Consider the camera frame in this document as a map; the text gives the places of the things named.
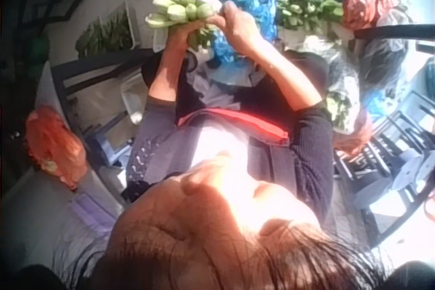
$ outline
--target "hand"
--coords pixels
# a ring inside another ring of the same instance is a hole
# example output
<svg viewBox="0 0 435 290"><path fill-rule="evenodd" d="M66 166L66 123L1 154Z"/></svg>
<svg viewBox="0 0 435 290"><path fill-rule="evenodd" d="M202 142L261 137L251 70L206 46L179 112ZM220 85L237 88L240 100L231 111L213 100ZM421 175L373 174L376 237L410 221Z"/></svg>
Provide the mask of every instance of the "hand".
<svg viewBox="0 0 435 290"><path fill-rule="evenodd" d="M246 56L251 56L264 41L254 17L232 1L225 2L222 14L208 18L206 23L221 29L233 48Z"/></svg>
<svg viewBox="0 0 435 290"><path fill-rule="evenodd" d="M169 29L169 38L166 44L168 50L180 50L186 52L189 48L189 34L197 29L204 27L204 22L197 20L187 24L173 26Z"/></svg>

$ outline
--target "black sleeve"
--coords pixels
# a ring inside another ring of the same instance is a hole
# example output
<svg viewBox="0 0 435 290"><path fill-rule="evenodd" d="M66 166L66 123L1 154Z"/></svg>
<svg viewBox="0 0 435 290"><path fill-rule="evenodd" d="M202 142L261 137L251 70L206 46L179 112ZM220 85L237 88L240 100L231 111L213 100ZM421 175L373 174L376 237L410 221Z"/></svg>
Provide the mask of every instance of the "black sleeve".
<svg viewBox="0 0 435 290"><path fill-rule="evenodd" d="M127 193L134 201L149 187L143 180L154 152L176 131L175 103L148 97L126 167Z"/></svg>
<svg viewBox="0 0 435 290"><path fill-rule="evenodd" d="M323 223L333 188L332 122L323 101L296 114L290 149L295 157L297 197Z"/></svg>

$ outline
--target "orange plastic bag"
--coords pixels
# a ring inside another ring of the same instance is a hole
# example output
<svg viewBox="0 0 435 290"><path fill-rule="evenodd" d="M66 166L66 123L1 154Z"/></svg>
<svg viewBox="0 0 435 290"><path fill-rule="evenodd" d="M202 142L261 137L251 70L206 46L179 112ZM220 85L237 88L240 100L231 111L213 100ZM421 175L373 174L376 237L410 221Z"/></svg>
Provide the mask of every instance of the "orange plastic bag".
<svg viewBox="0 0 435 290"><path fill-rule="evenodd" d="M62 118L48 106L32 111L26 121L29 155L42 170L60 177L72 190L87 171L82 142L64 125Z"/></svg>

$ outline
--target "dark hair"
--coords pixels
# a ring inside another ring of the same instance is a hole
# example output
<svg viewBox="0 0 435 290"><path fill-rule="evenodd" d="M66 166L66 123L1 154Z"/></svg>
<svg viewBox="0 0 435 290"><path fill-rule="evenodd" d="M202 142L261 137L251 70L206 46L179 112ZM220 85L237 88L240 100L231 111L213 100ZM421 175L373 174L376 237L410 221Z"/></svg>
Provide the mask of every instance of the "dark hair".
<svg viewBox="0 0 435 290"><path fill-rule="evenodd" d="M385 268L371 251L356 250L344 240L314 238L296 227L288 232L292 245L279 257L273 257L264 247L258 251L268 270L264 285L253 284L252 275L241 275L238 289L378 289L385 282ZM92 248L88 247L64 278L67 288L152 290L161 289L159 284L165 280L171 290L183 290L177 285L183 262L156 248L138 253L133 245L125 242L115 255L91 253ZM206 251L204 254L216 289L234 289L236 285L228 282L213 258Z"/></svg>

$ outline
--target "green vegetables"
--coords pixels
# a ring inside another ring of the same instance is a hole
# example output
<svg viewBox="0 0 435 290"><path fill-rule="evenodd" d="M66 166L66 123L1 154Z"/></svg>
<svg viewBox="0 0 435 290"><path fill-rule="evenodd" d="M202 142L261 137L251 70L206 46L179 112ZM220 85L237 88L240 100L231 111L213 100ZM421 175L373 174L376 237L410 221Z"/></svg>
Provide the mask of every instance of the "green vegetables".
<svg viewBox="0 0 435 290"><path fill-rule="evenodd" d="M79 58L131 49L130 26L127 12L117 13L109 22L93 22L75 43Z"/></svg>
<svg viewBox="0 0 435 290"><path fill-rule="evenodd" d="M334 127L339 130L346 130L352 108L349 98L338 92L330 92L326 97L326 104L328 111L331 113Z"/></svg>
<svg viewBox="0 0 435 290"><path fill-rule="evenodd" d="M277 24L285 29L321 33L321 22L340 22L341 3L335 0L278 0Z"/></svg>
<svg viewBox="0 0 435 290"><path fill-rule="evenodd" d="M152 29L162 29L195 20L205 20L218 13L222 4L218 0L153 0L157 13L150 14L145 21ZM206 26L189 36L189 46L209 48L214 38L214 27Z"/></svg>

